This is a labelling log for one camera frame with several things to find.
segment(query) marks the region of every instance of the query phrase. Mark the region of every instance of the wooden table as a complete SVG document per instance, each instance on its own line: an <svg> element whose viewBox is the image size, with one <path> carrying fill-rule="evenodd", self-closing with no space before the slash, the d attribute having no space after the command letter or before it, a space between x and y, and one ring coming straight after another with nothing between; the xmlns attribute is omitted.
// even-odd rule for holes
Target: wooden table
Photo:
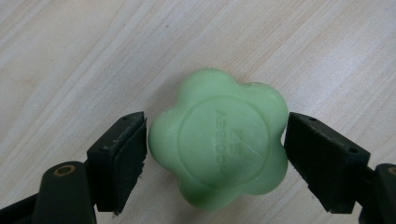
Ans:
<svg viewBox="0 0 396 224"><path fill-rule="evenodd" d="M0 206L86 150L119 117L148 125L192 71L217 67L272 85L290 111L321 119L396 162L392 0L0 1ZM148 154L122 214L98 223L357 223L324 211L292 166L262 196L217 212L188 205Z"/></svg>

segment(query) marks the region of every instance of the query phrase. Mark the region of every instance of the flower-shaped soap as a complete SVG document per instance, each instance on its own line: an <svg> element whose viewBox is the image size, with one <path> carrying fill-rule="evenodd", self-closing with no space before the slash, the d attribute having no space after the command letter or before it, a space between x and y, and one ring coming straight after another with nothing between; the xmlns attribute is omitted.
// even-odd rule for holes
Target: flower-shaped soap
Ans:
<svg viewBox="0 0 396 224"><path fill-rule="evenodd" d="M189 203L218 209L283 180L288 159L280 138L287 120L285 100L273 88L204 69L184 81L177 103L153 121L148 144Z"/></svg>

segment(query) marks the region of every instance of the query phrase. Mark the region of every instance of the green soap bar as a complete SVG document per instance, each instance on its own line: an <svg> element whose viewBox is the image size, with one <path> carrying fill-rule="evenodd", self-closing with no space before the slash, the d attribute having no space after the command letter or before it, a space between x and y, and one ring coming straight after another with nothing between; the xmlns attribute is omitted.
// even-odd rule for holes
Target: green soap bar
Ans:
<svg viewBox="0 0 396 224"><path fill-rule="evenodd" d="M203 69L181 85L177 103L153 121L148 145L192 205L219 209L241 194L264 194L288 168L280 143L288 120L283 97L261 83L239 84Z"/></svg>

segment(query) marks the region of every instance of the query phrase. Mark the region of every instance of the embossed logo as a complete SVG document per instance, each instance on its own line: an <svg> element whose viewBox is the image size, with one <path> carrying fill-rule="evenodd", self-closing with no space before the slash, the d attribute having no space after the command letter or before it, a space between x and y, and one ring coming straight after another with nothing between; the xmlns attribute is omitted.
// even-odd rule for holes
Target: embossed logo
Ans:
<svg viewBox="0 0 396 224"><path fill-rule="evenodd" d="M216 110L216 164L221 174L231 175L233 158L244 158L243 132L228 127L226 116L226 112Z"/></svg>

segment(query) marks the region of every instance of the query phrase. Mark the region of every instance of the light wood grain surface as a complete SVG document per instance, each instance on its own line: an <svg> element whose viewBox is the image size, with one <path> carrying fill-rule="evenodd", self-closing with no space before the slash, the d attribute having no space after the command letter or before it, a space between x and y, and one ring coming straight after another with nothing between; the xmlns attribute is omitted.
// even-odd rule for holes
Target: light wood grain surface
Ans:
<svg viewBox="0 0 396 224"><path fill-rule="evenodd" d="M290 111L321 119L396 163L392 0L0 1L0 207L86 150L119 117L148 125L203 67L274 86ZM217 212L188 205L148 154L122 214L98 223L357 223L328 214L289 167L263 196Z"/></svg>

